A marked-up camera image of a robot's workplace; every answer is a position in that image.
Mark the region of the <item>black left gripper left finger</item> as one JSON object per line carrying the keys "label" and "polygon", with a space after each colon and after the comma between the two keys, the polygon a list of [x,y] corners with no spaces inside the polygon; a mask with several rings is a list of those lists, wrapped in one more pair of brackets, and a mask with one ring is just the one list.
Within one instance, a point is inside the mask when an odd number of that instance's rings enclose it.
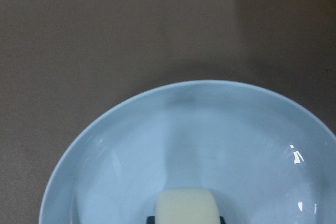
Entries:
{"label": "black left gripper left finger", "polygon": [[146,219],[146,224],[155,224],[155,217],[154,216],[148,216]]}

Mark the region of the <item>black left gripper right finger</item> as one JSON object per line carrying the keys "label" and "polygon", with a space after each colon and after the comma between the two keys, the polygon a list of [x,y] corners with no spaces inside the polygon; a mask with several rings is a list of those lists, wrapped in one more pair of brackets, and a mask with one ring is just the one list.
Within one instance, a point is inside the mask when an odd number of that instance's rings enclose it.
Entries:
{"label": "black left gripper right finger", "polygon": [[226,223],[222,216],[220,216],[220,222],[221,222],[220,224],[225,224]]}

